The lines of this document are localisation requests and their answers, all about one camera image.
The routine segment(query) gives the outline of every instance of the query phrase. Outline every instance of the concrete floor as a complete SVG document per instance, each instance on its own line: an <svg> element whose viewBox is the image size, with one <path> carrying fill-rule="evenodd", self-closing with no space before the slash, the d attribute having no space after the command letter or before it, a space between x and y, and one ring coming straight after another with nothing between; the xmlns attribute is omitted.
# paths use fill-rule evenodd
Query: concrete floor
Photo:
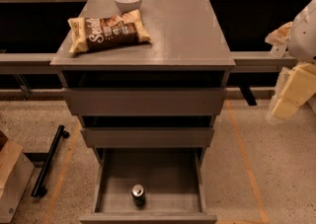
<svg viewBox="0 0 316 224"><path fill-rule="evenodd" d="M201 167L207 211L220 224L315 223L316 115L306 105L291 121L272 126L265 122L269 100L258 103L226 101L217 118ZM0 95L0 129L25 152L48 151L60 124L71 137L58 147L48 193L30 197L36 168L12 223L80 223L91 211L98 163L62 99Z"/></svg>

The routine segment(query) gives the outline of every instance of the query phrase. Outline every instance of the bowl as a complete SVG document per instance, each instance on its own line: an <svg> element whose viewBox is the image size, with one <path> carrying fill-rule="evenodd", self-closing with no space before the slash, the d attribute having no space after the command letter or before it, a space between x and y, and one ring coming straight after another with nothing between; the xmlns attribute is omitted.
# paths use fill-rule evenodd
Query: bowl
<svg viewBox="0 0 316 224"><path fill-rule="evenodd" d="M130 12L136 9L139 9L141 6L142 0L114 0L117 4L117 7L122 12Z"/></svg>

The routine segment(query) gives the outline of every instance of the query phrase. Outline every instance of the cardboard box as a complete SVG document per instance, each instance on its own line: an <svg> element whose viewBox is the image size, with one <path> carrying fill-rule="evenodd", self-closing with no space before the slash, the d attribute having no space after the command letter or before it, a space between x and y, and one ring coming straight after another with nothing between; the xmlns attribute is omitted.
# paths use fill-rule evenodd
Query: cardboard box
<svg viewBox="0 0 316 224"><path fill-rule="evenodd" d="M23 147L0 130L0 223L10 223L34 170Z"/></svg>

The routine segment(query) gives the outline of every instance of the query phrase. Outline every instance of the cabinet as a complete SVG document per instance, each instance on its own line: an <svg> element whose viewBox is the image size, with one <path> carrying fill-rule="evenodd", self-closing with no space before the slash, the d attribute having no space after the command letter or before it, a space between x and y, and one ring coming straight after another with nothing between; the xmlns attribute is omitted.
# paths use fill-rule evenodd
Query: cabinet
<svg viewBox="0 0 316 224"><path fill-rule="evenodd" d="M100 163L93 212L80 220L215 223L199 167L234 60L208 0L143 0L140 11L151 43L71 54L68 36L51 62ZM88 0L81 16L118 12L113 0Z"/></svg>

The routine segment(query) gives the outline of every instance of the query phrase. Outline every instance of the cabinet top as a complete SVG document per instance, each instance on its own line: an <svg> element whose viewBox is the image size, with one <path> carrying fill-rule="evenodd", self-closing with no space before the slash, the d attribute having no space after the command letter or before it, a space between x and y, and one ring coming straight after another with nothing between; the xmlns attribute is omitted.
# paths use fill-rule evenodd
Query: cabinet top
<svg viewBox="0 0 316 224"><path fill-rule="evenodd" d="M235 65L209 0L143 0L150 43L69 53L68 34L51 65L121 69L225 69ZM114 0L88 0L80 17L120 14Z"/></svg>

